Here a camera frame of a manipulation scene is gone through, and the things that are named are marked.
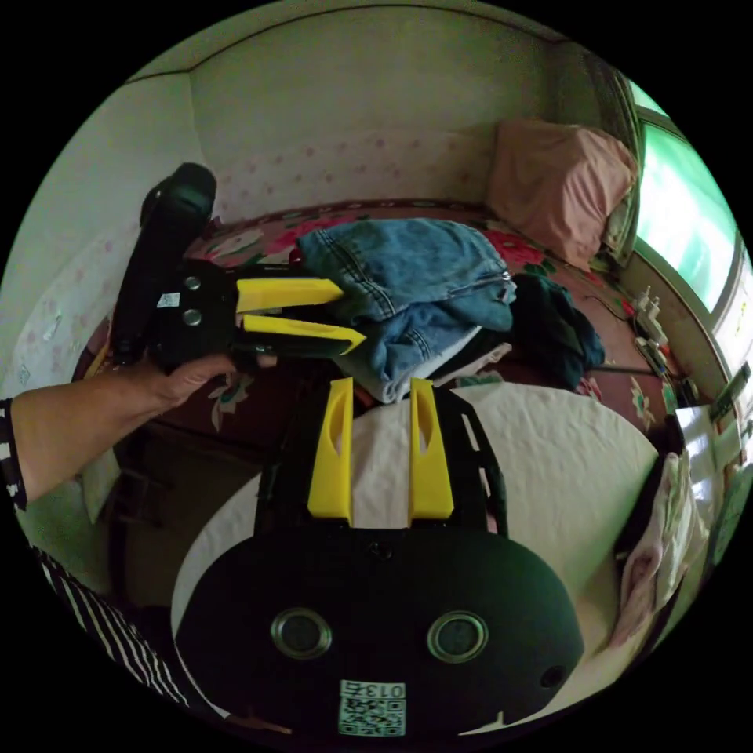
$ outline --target sticker label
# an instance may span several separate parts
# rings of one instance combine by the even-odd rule
[[[403,737],[406,684],[341,680],[337,728],[341,735]]]
[[[180,306],[180,293],[163,293],[157,301],[157,308],[178,308]]]
[[[664,408],[667,410],[667,413],[674,413],[678,405],[675,391],[670,384],[664,382],[664,386],[661,388],[661,396],[664,398]]]
[[[63,315],[58,312],[53,319],[53,323],[47,328],[47,331],[42,335],[42,339],[48,343],[57,334],[57,328],[60,327],[60,323],[63,321]]]

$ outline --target pink pillow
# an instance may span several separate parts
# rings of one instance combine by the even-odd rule
[[[588,272],[609,215],[637,175],[631,153],[608,133],[502,121],[486,204],[515,230]]]

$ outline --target pink towel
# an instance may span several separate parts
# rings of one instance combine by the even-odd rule
[[[649,525],[625,562],[620,615],[609,641],[610,648],[618,648],[632,638],[657,607],[657,573],[664,555],[665,524],[677,460],[674,454],[665,460]]]
[[[486,203],[516,231],[590,271],[607,220],[631,190],[630,151],[598,129],[502,121]]]

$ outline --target human arm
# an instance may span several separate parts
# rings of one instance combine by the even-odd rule
[[[235,371],[225,356],[169,376],[143,361],[91,379],[24,392],[10,406],[28,503],[73,477],[139,426],[184,403],[203,384]]]

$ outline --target white bedsheet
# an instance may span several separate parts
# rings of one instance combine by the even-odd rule
[[[576,607],[584,655],[552,702],[529,719],[544,716],[614,682],[645,638],[648,626],[620,649],[604,650],[619,603],[613,545],[657,452],[620,415],[570,392],[509,383],[455,392],[475,406],[497,455],[510,537],[550,565]],[[408,401],[367,413],[354,422],[353,434],[355,526],[404,527]],[[216,513],[191,547],[173,594],[173,633],[209,565],[253,535],[257,490],[258,478]]]

